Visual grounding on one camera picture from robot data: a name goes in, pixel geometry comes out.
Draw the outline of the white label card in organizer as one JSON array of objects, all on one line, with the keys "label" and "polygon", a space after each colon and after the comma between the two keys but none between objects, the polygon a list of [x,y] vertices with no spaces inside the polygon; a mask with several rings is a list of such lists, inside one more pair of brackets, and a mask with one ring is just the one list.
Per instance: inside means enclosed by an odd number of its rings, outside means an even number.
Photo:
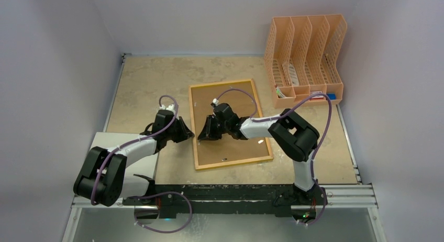
[{"label": "white label card in organizer", "polygon": [[284,71],[287,71],[292,86],[299,86],[299,79],[295,67],[290,62],[282,64]]}]

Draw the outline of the orange plastic file organizer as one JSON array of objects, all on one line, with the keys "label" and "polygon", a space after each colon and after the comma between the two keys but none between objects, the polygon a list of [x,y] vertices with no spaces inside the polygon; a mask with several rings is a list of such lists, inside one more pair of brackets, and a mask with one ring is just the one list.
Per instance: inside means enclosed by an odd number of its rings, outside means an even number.
[{"label": "orange plastic file organizer", "polygon": [[[339,104],[344,85],[337,60],[347,32],[342,14],[273,17],[264,52],[274,108],[290,108],[311,91],[334,93]],[[299,86],[292,86],[282,64],[296,69]]]}]

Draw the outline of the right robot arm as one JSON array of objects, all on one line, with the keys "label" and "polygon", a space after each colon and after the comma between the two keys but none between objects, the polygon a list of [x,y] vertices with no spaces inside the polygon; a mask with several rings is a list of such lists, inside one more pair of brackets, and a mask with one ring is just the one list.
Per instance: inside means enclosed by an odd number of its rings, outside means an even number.
[{"label": "right robot arm", "polygon": [[293,161],[295,199],[306,204],[314,198],[318,182],[313,160],[324,137],[293,109],[272,117],[239,117],[229,104],[214,104],[197,139],[220,140],[224,134],[236,140],[273,138]]}]

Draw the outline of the blue small object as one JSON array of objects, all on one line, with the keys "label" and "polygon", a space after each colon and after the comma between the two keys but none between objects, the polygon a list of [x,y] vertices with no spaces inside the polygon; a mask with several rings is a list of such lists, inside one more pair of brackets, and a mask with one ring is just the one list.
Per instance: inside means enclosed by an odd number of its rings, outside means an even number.
[{"label": "blue small object", "polygon": [[328,96],[328,98],[330,99],[330,100],[336,100],[337,98],[336,98],[336,95],[334,94],[334,93],[327,93],[327,96]]}]

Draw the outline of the red white small box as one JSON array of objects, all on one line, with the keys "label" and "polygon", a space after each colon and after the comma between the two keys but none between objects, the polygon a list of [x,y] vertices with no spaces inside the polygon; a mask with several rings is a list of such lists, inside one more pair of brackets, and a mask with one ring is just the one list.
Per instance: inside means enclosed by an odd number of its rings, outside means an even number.
[{"label": "red white small box", "polygon": [[310,93],[310,100],[324,100],[325,97],[323,96],[322,91],[311,91]]}]

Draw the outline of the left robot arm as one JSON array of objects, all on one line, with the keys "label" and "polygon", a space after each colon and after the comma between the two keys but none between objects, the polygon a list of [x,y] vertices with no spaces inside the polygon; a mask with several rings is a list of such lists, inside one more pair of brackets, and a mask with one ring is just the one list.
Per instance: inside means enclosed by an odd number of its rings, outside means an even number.
[{"label": "left robot arm", "polygon": [[74,182],[73,192],[92,205],[112,206],[121,197],[135,196],[144,205],[153,203],[154,179],[145,175],[125,174],[135,162],[157,155],[169,141],[180,143],[194,137],[183,118],[172,109],[158,110],[154,122],[124,144],[102,148],[95,146],[87,153]]}]

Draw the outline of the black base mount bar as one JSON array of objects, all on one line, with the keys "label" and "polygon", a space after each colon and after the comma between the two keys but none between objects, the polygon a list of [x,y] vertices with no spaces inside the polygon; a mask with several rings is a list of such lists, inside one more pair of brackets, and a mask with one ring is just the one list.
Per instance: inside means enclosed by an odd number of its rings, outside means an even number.
[{"label": "black base mount bar", "polygon": [[123,205],[159,207],[160,218],[177,214],[268,214],[275,217],[314,219],[327,204],[324,188],[314,186],[308,192],[293,184],[158,184],[148,195],[153,200],[128,197]]}]

